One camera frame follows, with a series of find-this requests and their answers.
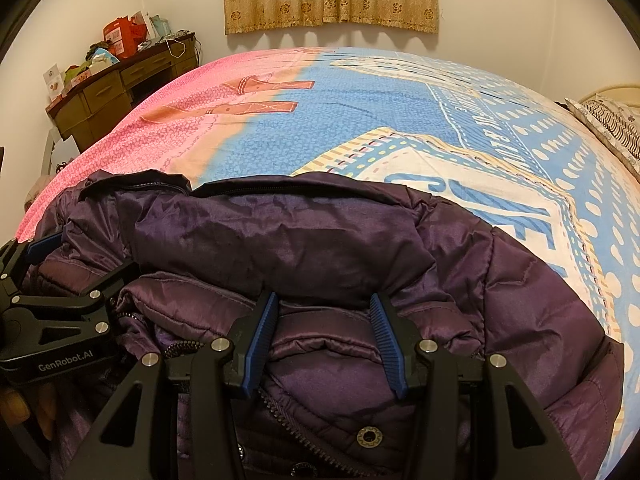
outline red bag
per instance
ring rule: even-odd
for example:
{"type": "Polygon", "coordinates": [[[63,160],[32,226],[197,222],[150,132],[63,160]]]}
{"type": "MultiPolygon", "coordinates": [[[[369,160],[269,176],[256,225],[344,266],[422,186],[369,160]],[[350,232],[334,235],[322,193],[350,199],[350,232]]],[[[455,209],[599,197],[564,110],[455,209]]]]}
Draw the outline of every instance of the red bag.
{"type": "Polygon", "coordinates": [[[136,25],[125,16],[104,27],[102,34],[104,41],[111,41],[109,52],[118,59],[125,59],[135,54],[138,45],[146,40],[146,25],[136,25]]]}

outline drawer handle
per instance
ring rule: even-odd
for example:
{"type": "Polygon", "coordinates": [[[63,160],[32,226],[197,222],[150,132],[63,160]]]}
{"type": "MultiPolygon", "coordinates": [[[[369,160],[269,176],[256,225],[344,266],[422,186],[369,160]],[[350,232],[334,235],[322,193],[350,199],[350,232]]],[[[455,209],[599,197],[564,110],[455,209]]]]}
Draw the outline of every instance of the drawer handle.
{"type": "Polygon", "coordinates": [[[108,92],[109,90],[111,90],[111,85],[109,86],[105,86],[102,90],[100,90],[95,96],[96,97],[100,97],[102,94],[104,94],[105,92],[108,92]]]}

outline bed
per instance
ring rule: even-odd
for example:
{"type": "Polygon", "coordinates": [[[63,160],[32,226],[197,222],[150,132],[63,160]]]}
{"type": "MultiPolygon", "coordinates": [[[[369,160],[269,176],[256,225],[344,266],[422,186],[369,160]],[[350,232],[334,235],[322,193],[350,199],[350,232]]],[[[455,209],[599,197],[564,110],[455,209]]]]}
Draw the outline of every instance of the bed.
{"type": "Polygon", "coordinates": [[[197,187],[327,171],[443,195],[560,274],[625,346],[623,408],[600,478],[640,427],[640,184],[571,114],[500,76],[356,48],[220,59],[162,88],[76,158],[18,229],[96,170],[156,168],[197,187]]]}

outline jacket zipper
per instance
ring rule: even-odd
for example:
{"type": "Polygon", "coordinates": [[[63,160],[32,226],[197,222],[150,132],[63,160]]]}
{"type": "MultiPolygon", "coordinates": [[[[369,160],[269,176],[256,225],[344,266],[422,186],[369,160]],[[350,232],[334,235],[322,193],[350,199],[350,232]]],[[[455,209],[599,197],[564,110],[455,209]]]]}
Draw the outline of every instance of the jacket zipper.
{"type": "Polygon", "coordinates": [[[128,186],[121,186],[123,189],[145,189],[145,187],[170,187],[172,189],[176,189],[180,191],[182,194],[187,194],[187,192],[181,188],[180,186],[176,186],[175,184],[169,184],[167,182],[145,182],[143,184],[129,184],[128,186]]]}
{"type": "Polygon", "coordinates": [[[176,341],[165,348],[162,354],[165,359],[172,359],[174,357],[180,357],[181,355],[196,353],[203,346],[204,344],[199,341],[176,341]]]}
{"type": "Polygon", "coordinates": [[[131,319],[135,319],[136,321],[146,325],[145,318],[141,314],[136,314],[135,312],[120,312],[116,314],[116,319],[120,319],[121,317],[130,317],[131,319]]]}
{"type": "Polygon", "coordinates": [[[309,184],[300,185],[300,186],[253,186],[253,187],[239,187],[237,189],[227,189],[223,191],[219,191],[217,193],[212,193],[207,196],[220,196],[220,195],[236,195],[241,193],[248,193],[252,191],[288,191],[288,190],[299,190],[306,189],[308,187],[312,187],[309,184]]]}
{"type": "MultiPolygon", "coordinates": [[[[179,357],[184,354],[193,354],[197,352],[204,346],[203,343],[199,341],[192,340],[180,340],[172,343],[167,348],[164,349],[162,354],[164,354],[165,359],[171,359],[174,357],[179,357]]],[[[347,474],[352,476],[371,476],[370,473],[366,471],[360,471],[356,468],[348,466],[346,464],[341,463],[339,460],[336,460],[332,456],[330,456],[327,452],[320,449],[316,444],[310,442],[306,439],[296,428],[292,426],[292,424],[282,415],[279,407],[271,400],[269,395],[262,389],[258,388],[258,394],[262,399],[262,402],[265,404],[273,418],[285,429],[287,433],[289,433],[293,438],[295,438],[300,444],[306,447],[309,451],[311,451],[314,455],[321,458],[323,461],[327,462],[329,465],[344,471],[347,474]]]]}
{"type": "Polygon", "coordinates": [[[271,397],[267,394],[267,392],[265,392],[262,388],[258,388],[258,394],[260,395],[262,402],[264,402],[265,405],[267,406],[267,409],[270,411],[271,415],[273,415],[273,417],[278,421],[278,423],[285,430],[287,430],[287,433],[289,433],[293,438],[295,438],[300,444],[306,447],[314,455],[321,458],[322,460],[327,462],[329,465],[339,469],[340,471],[350,474],[352,476],[357,476],[357,477],[371,476],[371,473],[368,473],[366,471],[360,471],[359,469],[343,464],[339,460],[336,460],[335,458],[333,458],[324,450],[320,449],[318,446],[316,446],[316,444],[314,444],[313,442],[310,442],[296,428],[292,426],[292,424],[284,417],[284,415],[282,415],[282,412],[280,411],[279,407],[271,400],[271,397]]]}

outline patterned pillowcase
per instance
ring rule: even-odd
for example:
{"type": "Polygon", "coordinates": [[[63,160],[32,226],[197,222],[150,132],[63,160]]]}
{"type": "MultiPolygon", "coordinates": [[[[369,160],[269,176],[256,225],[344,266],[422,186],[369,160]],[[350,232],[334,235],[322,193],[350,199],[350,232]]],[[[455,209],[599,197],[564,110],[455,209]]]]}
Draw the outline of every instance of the patterned pillowcase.
{"type": "Polygon", "coordinates": [[[611,153],[613,153],[622,164],[625,165],[625,168],[629,170],[638,182],[640,182],[640,160],[639,157],[634,156],[630,149],[635,149],[634,146],[638,146],[640,144],[640,139],[638,137],[638,131],[635,128],[635,125],[632,124],[633,129],[631,129],[627,125],[622,125],[624,121],[620,116],[614,114],[609,107],[605,105],[605,108],[608,112],[604,111],[600,105],[604,105],[604,103],[597,102],[598,105],[591,105],[591,108],[598,110],[600,113],[597,115],[592,113],[589,109],[587,109],[586,104],[581,105],[580,103],[574,101],[573,99],[565,99],[569,110],[571,113],[591,132],[598,138],[598,140],[604,144],[611,153]],[[615,127],[612,129],[607,128],[605,123],[614,124],[615,127]]]}
{"type": "Polygon", "coordinates": [[[636,116],[626,105],[596,94],[593,99],[582,103],[582,106],[606,126],[631,155],[640,159],[640,138],[635,124],[636,116]]]}

